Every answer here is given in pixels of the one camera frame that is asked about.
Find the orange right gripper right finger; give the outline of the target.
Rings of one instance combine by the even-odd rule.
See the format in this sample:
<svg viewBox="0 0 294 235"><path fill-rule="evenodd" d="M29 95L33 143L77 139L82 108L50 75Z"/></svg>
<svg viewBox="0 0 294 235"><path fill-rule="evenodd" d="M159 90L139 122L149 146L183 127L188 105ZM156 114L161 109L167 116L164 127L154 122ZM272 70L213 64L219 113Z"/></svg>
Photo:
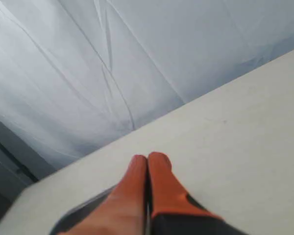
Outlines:
<svg viewBox="0 0 294 235"><path fill-rule="evenodd" d="M147 158L152 235L244 235L198 203L172 172L167 155Z"/></svg>

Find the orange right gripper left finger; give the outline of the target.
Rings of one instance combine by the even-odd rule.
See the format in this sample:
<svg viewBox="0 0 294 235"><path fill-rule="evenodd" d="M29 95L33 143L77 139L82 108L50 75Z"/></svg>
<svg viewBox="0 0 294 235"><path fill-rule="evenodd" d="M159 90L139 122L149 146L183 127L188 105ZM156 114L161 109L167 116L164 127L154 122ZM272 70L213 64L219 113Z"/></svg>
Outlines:
<svg viewBox="0 0 294 235"><path fill-rule="evenodd" d="M135 155L121 181L85 219L63 235L142 235L145 232L147 159Z"/></svg>

